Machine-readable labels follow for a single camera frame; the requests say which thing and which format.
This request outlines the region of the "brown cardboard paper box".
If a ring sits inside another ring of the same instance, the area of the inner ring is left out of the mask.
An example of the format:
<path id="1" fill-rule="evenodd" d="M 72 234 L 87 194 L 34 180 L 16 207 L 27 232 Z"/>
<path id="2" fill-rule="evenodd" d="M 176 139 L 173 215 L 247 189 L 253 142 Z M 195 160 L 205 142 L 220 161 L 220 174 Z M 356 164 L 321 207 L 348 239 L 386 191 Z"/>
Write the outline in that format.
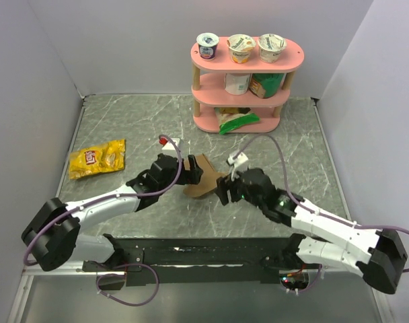
<path id="1" fill-rule="evenodd" d="M 196 155 L 195 158 L 203 174 L 198 184 L 188 184 L 183 190 L 186 196 L 194 199 L 213 192 L 217 187 L 217 179 L 227 175 L 225 172 L 217 171 L 206 155 Z"/>

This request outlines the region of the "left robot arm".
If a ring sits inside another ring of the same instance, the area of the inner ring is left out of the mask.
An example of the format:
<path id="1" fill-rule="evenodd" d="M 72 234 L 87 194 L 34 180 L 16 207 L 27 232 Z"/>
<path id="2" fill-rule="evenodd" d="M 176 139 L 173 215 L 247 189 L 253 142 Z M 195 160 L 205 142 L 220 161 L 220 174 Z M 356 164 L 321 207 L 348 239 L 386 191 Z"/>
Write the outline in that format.
<path id="1" fill-rule="evenodd" d="M 116 270 L 122 252 L 112 236 L 91 237 L 83 230 L 113 217 L 141 211 L 155 204 L 173 185 L 197 185 L 203 175 L 194 155 L 183 159 L 160 153 L 147 170 L 116 190 L 82 201 L 64 203 L 59 198 L 46 201 L 22 232 L 21 239 L 44 271 L 53 271 L 68 260 L 99 262 L 106 270 Z"/>

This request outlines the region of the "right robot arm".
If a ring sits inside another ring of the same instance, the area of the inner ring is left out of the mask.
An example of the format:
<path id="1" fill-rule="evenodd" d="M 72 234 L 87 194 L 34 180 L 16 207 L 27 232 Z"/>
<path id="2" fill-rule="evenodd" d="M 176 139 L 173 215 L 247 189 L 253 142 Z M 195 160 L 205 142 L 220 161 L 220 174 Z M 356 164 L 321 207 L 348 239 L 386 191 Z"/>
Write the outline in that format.
<path id="1" fill-rule="evenodd" d="M 220 177 L 216 183 L 222 205 L 245 200 L 269 220 L 306 234 L 298 245 L 284 250 L 287 266 L 339 268 L 382 293 L 396 292 L 408 255 L 395 229 L 367 229 L 326 214 L 302 196 L 277 188 L 260 168 Z"/>

